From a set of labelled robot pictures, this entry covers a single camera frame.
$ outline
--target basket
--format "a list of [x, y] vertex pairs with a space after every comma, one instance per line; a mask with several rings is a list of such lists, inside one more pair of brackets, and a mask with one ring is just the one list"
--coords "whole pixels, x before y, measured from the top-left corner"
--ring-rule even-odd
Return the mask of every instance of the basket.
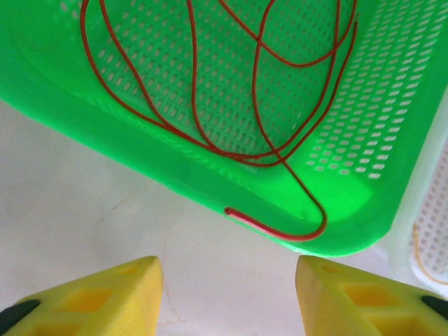
[[[418, 164], [412, 180], [418, 181], [409, 192], [421, 195], [420, 207], [408, 209], [406, 215], [396, 220], [392, 230], [376, 247], [390, 261], [394, 277], [399, 281], [436, 291], [448, 298], [448, 90], [440, 105], [436, 120], [443, 129], [443, 136], [435, 135], [433, 127], [421, 157], [430, 162], [425, 167]], [[438, 160], [429, 160], [434, 153]], [[422, 171], [432, 172], [426, 178], [414, 178]]]
[[[226, 2], [258, 31], [267, 1]], [[250, 96], [256, 42], [219, 2], [193, 3], [197, 106], [205, 131], [223, 150], [268, 151], [256, 128]], [[247, 167], [210, 153], [132, 115], [112, 99], [85, 54], [81, 5], [76, 0], [0, 3], [0, 98], [223, 215], [232, 207], [291, 234], [319, 226], [321, 214], [284, 167]], [[116, 0], [106, 5], [159, 111], [200, 139], [190, 112], [192, 41], [186, 2]], [[342, 1], [339, 35], [352, 5]], [[336, 1], [330, 0], [278, 1], [263, 41], [288, 58], [314, 60], [332, 48], [336, 10]], [[388, 232], [447, 85], [448, 3], [360, 0], [356, 11], [358, 35], [335, 103], [288, 161], [325, 207], [328, 229], [307, 242], [272, 238], [319, 256], [355, 253]], [[97, 0], [90, 0], [85, 25], [104, 79], [129, 105], [153, 117], [108, 35]], [[349, 40], [337, 52], [336, 69], [342, 66]], [[292, 69], [262, 51], [261, 116], [276, 146], [309, 115], [329, 65], [327, 59]], [[323, 106], [329, 99], [327, 94]], [[322, 113], [323, 108], [310, 125]]]

